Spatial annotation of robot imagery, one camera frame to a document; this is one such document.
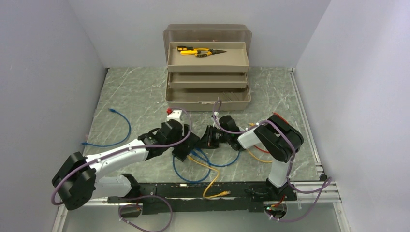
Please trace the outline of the black network switch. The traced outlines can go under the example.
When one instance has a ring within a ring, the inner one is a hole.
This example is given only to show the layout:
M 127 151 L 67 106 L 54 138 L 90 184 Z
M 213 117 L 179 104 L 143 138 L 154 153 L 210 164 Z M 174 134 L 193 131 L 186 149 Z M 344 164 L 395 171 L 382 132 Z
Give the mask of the black network switch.
M 196 134 L 191 133 L 189 137 L 182 143 L 174 146 L 172 155 L 179 161 L 183 162 L 191 151 L 196 147 L 196 144 L 200 141 L 200 137 Z

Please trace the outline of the blue ethernet cable long loop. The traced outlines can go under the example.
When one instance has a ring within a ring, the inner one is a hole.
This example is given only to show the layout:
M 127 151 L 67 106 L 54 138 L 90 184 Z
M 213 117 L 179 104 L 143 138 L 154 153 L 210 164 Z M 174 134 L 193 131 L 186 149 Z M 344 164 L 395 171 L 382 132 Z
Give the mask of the blue ethernet cable long loop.
M 188 183 L 200 183 L 205 181 L 208 179 L 211 172 L 210 169 L 190 160 L 181 162 L 175 157 L 172 157 L 172 166 L 177 177 Z

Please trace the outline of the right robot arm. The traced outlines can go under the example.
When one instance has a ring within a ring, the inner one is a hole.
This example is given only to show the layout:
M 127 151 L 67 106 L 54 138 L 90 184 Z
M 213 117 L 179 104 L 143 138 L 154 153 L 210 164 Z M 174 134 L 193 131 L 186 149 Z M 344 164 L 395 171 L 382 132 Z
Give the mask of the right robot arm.
M 244 151 L 262 145 L 274 158 L 266 194 L 273 201 L 283 197 L 291 163 L 304 143 L 302 134 L 276 113 L 250 129 L 241 129 L 229 115 L 220 118 L 213 115 L 211 118 L 215 125 L 207 127 L 198 146 L 216 149 L 221 143 L 227 143 L 235 151 Z

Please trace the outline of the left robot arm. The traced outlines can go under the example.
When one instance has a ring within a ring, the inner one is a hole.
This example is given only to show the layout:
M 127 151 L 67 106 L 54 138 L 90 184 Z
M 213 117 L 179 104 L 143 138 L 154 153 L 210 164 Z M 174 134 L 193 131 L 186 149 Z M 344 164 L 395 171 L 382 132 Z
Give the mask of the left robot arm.
M 129 164 L 162 155 L 168 148 L 188 140 L 192 123 L 182 125 L 170 119 L 137 139 L 112 150 L 83 156 L 71 154 L 52 179 L 51 202 L 75 210 L 89 200 L 120 197 L 127 203 L 138 199 L 140 186 L 130 174 L 109 177 L 108 174 Z

